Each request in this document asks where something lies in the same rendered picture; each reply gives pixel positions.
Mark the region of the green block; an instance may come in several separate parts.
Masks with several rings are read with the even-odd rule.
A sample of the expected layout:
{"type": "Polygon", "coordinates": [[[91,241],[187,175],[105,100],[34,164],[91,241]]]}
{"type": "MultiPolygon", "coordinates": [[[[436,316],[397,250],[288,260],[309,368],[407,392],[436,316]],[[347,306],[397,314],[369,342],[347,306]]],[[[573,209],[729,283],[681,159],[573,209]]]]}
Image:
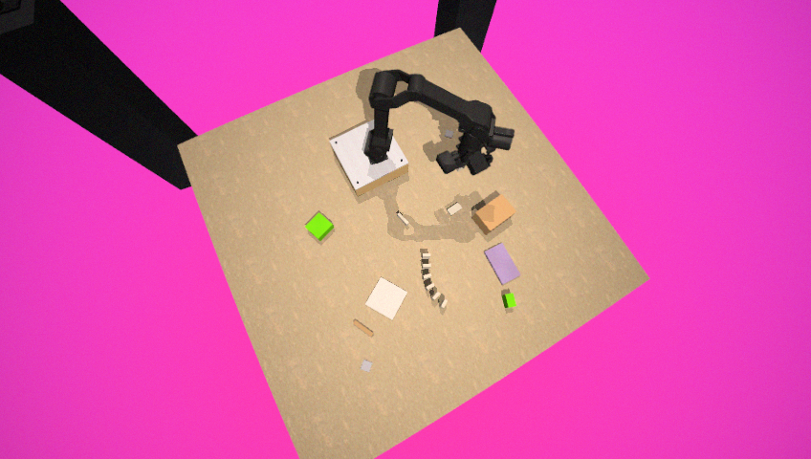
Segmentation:
{"type": "Polygon", "coordinates": [[[334,226],[320,213],[318,213],[305,228],[310,231],[317,240],[321,241],[334,228],[334,226]]]}
{"type": "Polygon", "coordinates": [[[505,308],[516,306],[514,293],[502,295],[502,299],[505,308]]]}

